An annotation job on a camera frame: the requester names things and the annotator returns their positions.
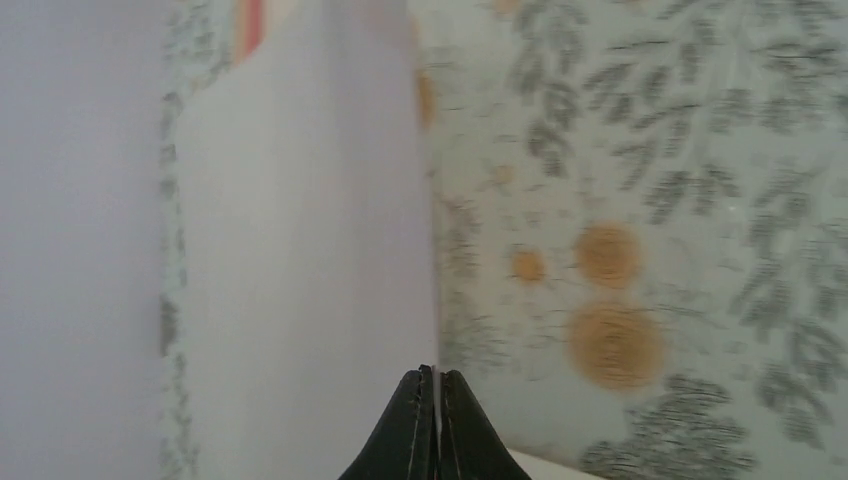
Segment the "sunset lake photo print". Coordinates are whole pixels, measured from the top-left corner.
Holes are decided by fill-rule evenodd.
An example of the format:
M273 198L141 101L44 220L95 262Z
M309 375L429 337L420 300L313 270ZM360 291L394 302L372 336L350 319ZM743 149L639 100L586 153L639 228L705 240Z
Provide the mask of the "sunset lake photo print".
M180 319L202 479L340 479L404 374L434 373L437 295L402 1L297 1L175 132Z

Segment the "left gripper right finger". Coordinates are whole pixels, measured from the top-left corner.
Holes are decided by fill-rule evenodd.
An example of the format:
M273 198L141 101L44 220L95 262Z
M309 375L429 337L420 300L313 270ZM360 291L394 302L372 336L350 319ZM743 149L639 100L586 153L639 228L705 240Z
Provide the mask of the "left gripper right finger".
M529 480L509 453L461 372L440 374L441 480Z

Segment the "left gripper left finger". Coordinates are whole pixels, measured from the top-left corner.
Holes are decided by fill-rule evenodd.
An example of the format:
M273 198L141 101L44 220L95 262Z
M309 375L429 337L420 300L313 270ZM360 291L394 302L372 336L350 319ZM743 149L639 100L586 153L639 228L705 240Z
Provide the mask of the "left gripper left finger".
M404 374L340 480L434 480L438 460L433 369Z

